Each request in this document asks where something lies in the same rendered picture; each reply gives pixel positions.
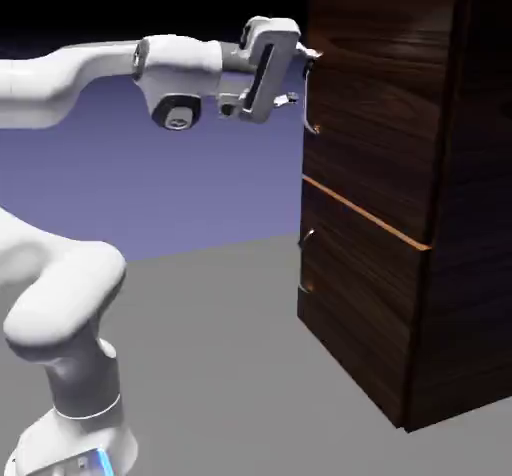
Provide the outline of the dark wood cabinet door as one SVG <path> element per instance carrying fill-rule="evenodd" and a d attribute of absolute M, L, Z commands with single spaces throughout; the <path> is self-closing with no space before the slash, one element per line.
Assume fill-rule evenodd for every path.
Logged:
<path fill-rule="evenodd" d="M 468 0 L 310 0 L 304 171 L 430 245 Z"/>
<path fill-rule="evenodd" d="M 397 427 L 404 423 L 419 275 L 428 255 L 308 181 L 300 235 L 311 293 L 298 314 L 311 332 Z"/>

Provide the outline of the dark wood cabinet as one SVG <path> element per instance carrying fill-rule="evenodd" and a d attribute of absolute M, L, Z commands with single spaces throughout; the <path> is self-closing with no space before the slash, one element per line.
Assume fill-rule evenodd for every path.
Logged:
<path fill-rule="evenodd" d="M 415 431 L 512 396 L 512 0 L 468 0 L 430 245 L 411 334 L 404 423 Z"/>

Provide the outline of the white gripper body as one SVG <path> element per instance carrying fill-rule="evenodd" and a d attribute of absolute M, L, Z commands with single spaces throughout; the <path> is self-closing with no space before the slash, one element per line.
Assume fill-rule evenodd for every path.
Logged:
<path fill-rule="evenodd" d="M 300 36 L 298 24 L 290 18 L 254 16 L 247 21 L 238 55 L 255 73 L 242 102 L 241 119 L 263 123 L 269 118 Z"/>

